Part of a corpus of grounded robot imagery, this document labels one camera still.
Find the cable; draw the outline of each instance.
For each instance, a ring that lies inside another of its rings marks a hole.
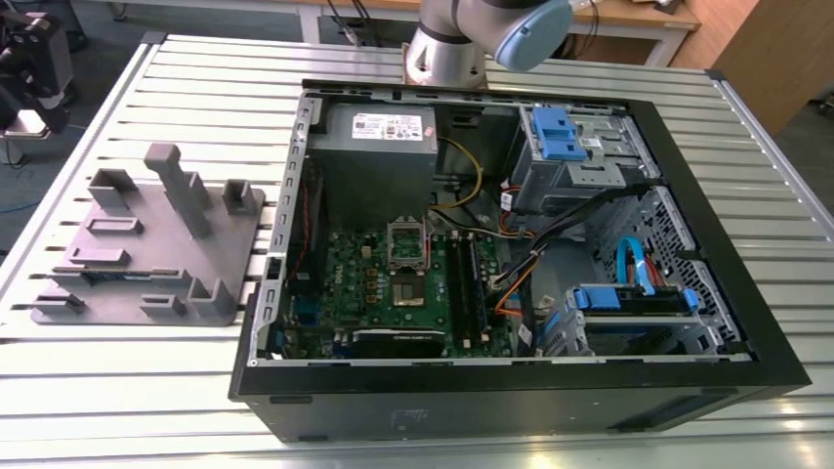
[[[655,183],[655,181],[649,180],[645,183],[633,184],[622,189],[609,189],[607,191],[598,193],[589,200],[586,200],[574,208],[558,215],[554,218],[551,224],[542,231],[538,232],[538,234],[530,241],[530,255],[527,256],[527,258],[523,258],[521,261],[513,264],[507,271],[501,276],[498,276],[495,281],[505,281],[511,275],[519,272],[525,268],[526,263],[529,263],[535,257],[538,257],[538,255],[541,255],[541,252],[547,247],[549,239],[554,236],[561,235],[565,230],[582,223],[602,205],[618,198],[641,195],[649,192],[655,186]]]
[[[461,151],[461,153],[463,153],[467,156],[467,158],[473,162],[475,175],[477,175],[473,192],[461,201],[454,202],[454,203],[438,203],[438,204],[434,204],[434,205],[429,205],[429,208],[433,208],[433,209],[434,208],[455,208],[455,207],[461,207],[462,205],[466,205],[467,203],[470,203],[473,201],[473,199],[481,193],[481,185],[483,184],[483,168],[481,167],[481,164],[478,163],[477,158],[470,153],[470,151],[465,148],[463,145],[461,145],[454,140],[447,139],[446,137],[438,137],[438,140],[443,140],[443,141],[449,142],[450,145],[453,147],[455,147]]]
[[[287,277],[287,280],[296,276],[299,269],[302,268],[302,261],[304,260],[304,255],[307,253],[307,249],[310,247],[310,205],[307,196],[307,184],[302,181],[302,192],[304,194],[304,247],[302,248],[302,254],[299,254],[299,260],[296,261],[296,267],[292,269],[292,273]]]
[[[505,212],[501,214],[501,218],[498,219],[498,229],[501,230],[502,235],[518,236],[519,232],[511,232],[510,230],[507,230],[506,222],[507,222],[509,217],[510,217],[510,212]],[[525,230],[523,236],[533,238],[535,236],[535,232],[531,232],[530,230]]]
[[[461,190],[462,190],[462,188],[463,188],[463,185],[461,185],[461,186],[458,187],[458,189],[455,190],[455,201],[457,201],[457,202],[459,202],[459,201],[461,201]],[[485,225],[481,223],[481,221],[478,220],[478,217],[475,217],[475,215],[474,215],[473,211],[470,210],[470,208],[469,208],[466,205],[462,205],[459,208],[465,211],[465,213],[467,214],[467,216],[473,219],[473,221],[474,221],[474,225],[475,225],[477,227],[482,228],[482,229],[483,229],[483,228],[486,228],[486,226],[485,226]]]
[[[597,33],[599,32],[599,7],[597,7],[597,2],[594,0],[590,0],[590,8],[594,13],[593,20],[590,21],[590,31],[585,36],[583,46],[581,51],[574,55],[574,59],[582,57],[597,42]]]
[[[650,267],[646,265],[649,262],[642,251],[642,243],[634,236],[623,236],[617,245],[617,282],[629,282],[627,257],[630,251],[635,258],[635,283],[645,290],[646,296],[653,296],[654,282],[651,280]]]
[[[6,161],[7,164],[10,165],[10,168],[12,168],[15,171],[20,170],[24,168],[24,166],[28,165],[28,158],[26,155],[22,156],[22,159],[18,161],[18,163],[12,162],[12,146],[10,144],[10,139],[3,139],[6,141]]]
[[[506,235],[506,234],[491,232],[490,230],[486,230],[483,228],[469,227],[466,225],[462,225],[455,220],[453,220],[453,218],[449,215],[446,215],[443,212],[441,212],[438,209],[433,208],[431,211],[441,217],[441,220],[443,220],[443,223],[446,223],[450,227],[453,227],[457,230],[463,230],[466,232],[483,233],[486,235],[501,237],[503,239],[515,239],[517,238],[515,236],[510,236],[510,235]]]
[[[334,13],[334,21],[337,22],[337,24],[339,24],[339,27],[342,27],[342,31],[345,32],[345,37],[349,39],[349,42],[351,44],[354,44],[355,46],[359,46],[361,39],[357,36],[357,32],[349,26],[349,23],[342,18],[342,15],[339,15],[339,12],[337,11],[337,6],[334,5],[333,0],[327,0],[327,4],[330,5],[330,10]]]
[[[525,315],[519,310],[495,310],[495,314],[498,316],[515,316],[518,318],[523,318]]]
[[[32,202],[31,204],[22,205],[20,207],[0,208],[0,213],[20,212],[22,210],[27,210],[28,208],[32,208],[39,203],[40,203],[40,200],[38,202]]]
[[[379,40],[379,29],[377,28],[377,23],[374,22],[374,19],[370,17],[370,13],[367,12],[365,3],[362,2],[362,0],[354,0],[354,6],[357,7],[357,11],[361,14],[365,27],[371,31],[374,35],[374,43],[377,47],[382,47],[382,41]]]
[[[654,265],[654,260],[651,259],[651,256],[647,254],[646,254],[646,264],[649,265],[649,272],[654,276],[654,283],[659,286],[666,286],[666,280],[663,279],[663,276],[657,270],[657,266]]]
[[[498,301],[498,304],[495,305],[495,314],[501,314],[502,311],[506,311],[506,312],[513,311],[513,310],[503,309],[505,303],[507,303],[507,300],[510,299],[513,292],[519,288],[519,285],[522,284],[525,279],[529,277],[530,273],[533,272],[533,269],[535,269],[537,264],[538,264],[538,259],[535,259],[535,262],[530,264],[530,267],[527,268],[525,273],[519,276],[519,278],[517,278],[517,281],[513,282],[513,285],[510,285],[510,289],[507,290],[507,292],[505,293],[505,296],[502,296],[501,300]]]

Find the wooden table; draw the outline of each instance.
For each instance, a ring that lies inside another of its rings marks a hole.
[[[339,15],[355,18],[357,9],[351,0],[333,0]],[[254,12],[280,12],[299,15],[303,40],[321,44],[319,19],[333,16],[327,0],[124,0],[124,3],[168,5],[179,7],[219,8]],[[418,21],[421,0],[363,0],[375,19]],[[631,0],[602,0],[599,3],[599,36],[650,39],[657,44],[649,54],[646,65],[666,66],[690,31],[701,23],[686,6],[675,15],[666,15],[651,7]],[[593,22],[593,9],[577,12],[571,32],[586,34]]]

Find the slotted aluminum table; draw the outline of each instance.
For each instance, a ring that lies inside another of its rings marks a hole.
[[[398,50],[170,36],[142,44],[0,270],[0,464],[146,460],[156,467],[830,467],[834,224],[730,87],[697,70],[553,62],[493,88],[654,101],[813,385],[677,429],[622,437],[283,446],[227,400],[240,321],[223,328],[47,326],[26,305],[90,208],[98,168],[155,181],[151,142],[176,142],[207,184],[266,191],[263,249],[303,78],[398,83]],[[246,295],[254,281],[244,286]]]

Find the white label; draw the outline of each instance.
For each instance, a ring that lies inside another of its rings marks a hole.
[[[357,114],[353,137],[366,140],[422,140],[418,115]]]
[[[501,194],[501,209],[506,211],[513,210],[513,194],[509,192],[502,192]]]
[[[583,147],[602,148],[602,142],[599,142],[599,139],[579,139],[579,143],[583,144]]]
[[[522,337],[522,340],[527,346],[530,346],[530,342],[533,341],[533,332],[530,332],[530,329],[527,329],[527,326],[523,324],[519,326],[519,337]]]
[[[538,302],[538,309],[539,310],[546,310],[555,304],[557,304],[557,299],[553,296],[545,295],[545,296],[542,296],[542,299]]]

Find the ram slot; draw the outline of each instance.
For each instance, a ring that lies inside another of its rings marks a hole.
[[[450,317],[455,342],[467,348],[473,345],[470,328],[470,295],[467,295],[466,257],[461,239],[446,240],[446,282],[449,284]]]
[[[463,241],[467,251],[467,293],[471,299],[473,332],[475,337],[482,337],[487,333],[489,322],[486,318],[486,300],[483,299],[483,282],[481,281],[481,260],[474,247],[474,240],[470,237]]]

